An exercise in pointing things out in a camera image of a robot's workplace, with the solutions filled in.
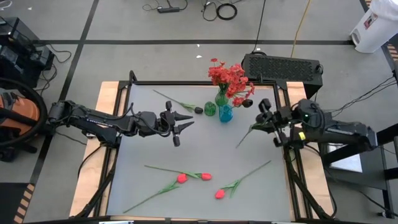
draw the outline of red flower bouquet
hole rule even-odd
[[[246,83],[249,81],[244,77],[244,70],[240,64],[235,64],[229,68],[225,68],[225,62],[218,62],[217,58],[211,59],[214,66],[209,67],[208,76],[211,77],[213,85],[218,85],[220,90],[216,96],[216,104],[223,106],[233,98],[232,104],[239,107],[243,104],[251,94],[254,94],[254,85],[250,83],[249,89],[246,89]]]

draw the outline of blue vase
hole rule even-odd
[[[228,121],[232,120],[233,113],[232,113],[232,106],[230,105],[223,105],[218,108],[218,115],[220,117],[220,121],[222,123],[227,123]]]

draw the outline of yellow-black warning tape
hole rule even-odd
[[[392,44],[388,44],[387,45],[388,51],[391,54],[392,59],[394,59],[394,61],[398,60],[398,52],[397,49],[392,45]]]
[[[22,196],[21,202],[19,203],[17,213],[15,214],[14,223],[22,223],[24,221],[27,207],[29,206],[30,200],[32,199],[34,190],[35,186],[33,184],[28,184],[25,189],[24,195]]]

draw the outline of black box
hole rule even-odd
[[[275,81],[284,90],[286,82],[303,82],[307,98],[323,85],[323,67],[318,60],[246,54],[243,69],[249,80]]]

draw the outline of vacuum hose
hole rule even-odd
[[[31,137],[35,136],[43,128],[45,122],[47,121],[47,107],[43,101],[43,98],[38,93],[36,93],[35,90],[21,82],[8,78],[0,78],[0,87],[5,89],[19,90],[19,92],[23,94],[27,99],[34,102],[40,111],[39,119],[31,129],[29,129],[26,133],[20,135],[18,138],[12,139],[10,141],[0,142],[0,148],[2,148],[12,146],[19,142],[27,141]]]

